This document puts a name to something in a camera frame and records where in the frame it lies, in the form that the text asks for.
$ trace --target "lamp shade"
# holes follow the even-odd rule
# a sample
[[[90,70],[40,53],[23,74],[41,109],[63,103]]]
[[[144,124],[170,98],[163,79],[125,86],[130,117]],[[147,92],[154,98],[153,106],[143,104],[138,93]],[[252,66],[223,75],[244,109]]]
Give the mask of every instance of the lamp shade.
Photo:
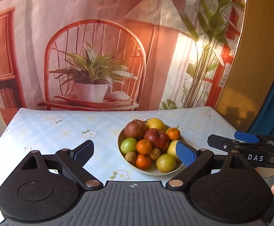
[[[143,0],[124,18],[189,33],[172,0]]]

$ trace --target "bookshelf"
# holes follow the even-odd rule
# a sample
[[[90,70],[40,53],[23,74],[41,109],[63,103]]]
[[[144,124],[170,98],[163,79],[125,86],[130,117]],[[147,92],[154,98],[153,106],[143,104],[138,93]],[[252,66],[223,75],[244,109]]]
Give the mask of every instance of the bookshelf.
[[[26,108],[14,46],[14,12],[14,7],[0,11],[0,111],[7,125]]]

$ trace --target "printed backdrop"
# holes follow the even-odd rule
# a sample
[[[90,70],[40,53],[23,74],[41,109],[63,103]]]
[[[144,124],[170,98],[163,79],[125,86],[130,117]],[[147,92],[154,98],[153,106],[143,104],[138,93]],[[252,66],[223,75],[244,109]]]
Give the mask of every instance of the printed backdrop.
[[[0,111],[214,107],[245,0],[0,0]]]

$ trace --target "circular pad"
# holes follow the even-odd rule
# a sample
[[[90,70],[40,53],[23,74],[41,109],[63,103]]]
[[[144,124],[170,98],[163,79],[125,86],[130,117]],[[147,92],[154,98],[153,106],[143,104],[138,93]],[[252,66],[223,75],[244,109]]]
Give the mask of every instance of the circular pad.
[[[232,171],[199,178],[191,185],[189,198],[205,216],[238,224],[260,218],[271,204],[272,193],[256,174],[241,176]]]
[[[0,187],[0,210],[5,218],[47,221],[68,211],[79,198],[78,186],[65,176],[41,169],[21,173],[9,176]]]
[[[218,184],[215,192],[224,200],[241,201],[249,197],[251,190],[247,185],[241,182],[228,181]]]
[[[18,194],[27,201],[40,201],[48,198],[53,193],[53,187],[47,182],[28,182],[22,185]]]

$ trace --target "floor lamp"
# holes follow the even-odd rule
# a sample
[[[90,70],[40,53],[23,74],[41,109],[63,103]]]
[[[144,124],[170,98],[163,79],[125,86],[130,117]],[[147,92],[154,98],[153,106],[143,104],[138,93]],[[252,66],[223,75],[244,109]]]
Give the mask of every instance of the floor lamp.
[[[179,32],[185,32],[189,34],[189,31],[182,21],[172,0],[143,0],[137,6],[135,6],[124,18],[154,25],[149,48],[146,54],[145,72],[152,51],[153,40],[157,26],[165,26],[175,29]],[[140,95],[138,94],[137,97],[138,100],[142,95],[143,84],[144,81],[141,86]]]

